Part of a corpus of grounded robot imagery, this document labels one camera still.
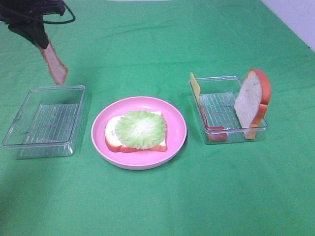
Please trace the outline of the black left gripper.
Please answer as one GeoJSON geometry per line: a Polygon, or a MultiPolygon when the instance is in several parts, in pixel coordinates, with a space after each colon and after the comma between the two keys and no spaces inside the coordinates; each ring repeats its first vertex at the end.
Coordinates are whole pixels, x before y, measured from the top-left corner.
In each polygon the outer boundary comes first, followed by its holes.
{"type": "MultiPolygon", "coordinates": [[[[65,5],[62,0],[1,0],[0,20],[6,23],[17,23],[33,19],[41,19],[43,15],[65,13],[65,5]]],[[[44,24],[33,22],[29,26],[9,24],[8,29],[25,38],[34,46],[47,48],[48,36],[44,24]]]]}

